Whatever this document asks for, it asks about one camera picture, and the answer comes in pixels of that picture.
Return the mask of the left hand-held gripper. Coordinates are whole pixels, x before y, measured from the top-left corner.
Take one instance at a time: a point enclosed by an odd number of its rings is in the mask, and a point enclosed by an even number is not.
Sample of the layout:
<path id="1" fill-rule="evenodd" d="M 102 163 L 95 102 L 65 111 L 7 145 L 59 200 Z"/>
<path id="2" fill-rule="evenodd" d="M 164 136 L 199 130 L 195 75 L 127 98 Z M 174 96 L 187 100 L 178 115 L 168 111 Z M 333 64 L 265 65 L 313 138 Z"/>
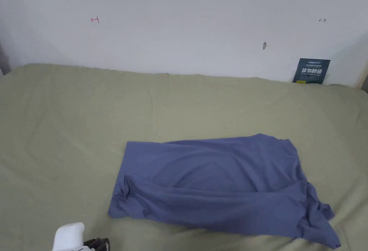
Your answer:
<path id="1" fill-rule="evenodd" d="M 83 233 L 84 224 L 82 222 L 59 227 L 54 236 L 54 250 L 81 251 L 85 246 L 89 251 L 110 251 L 108 238 L 93 238 L 84 242 Z"/>

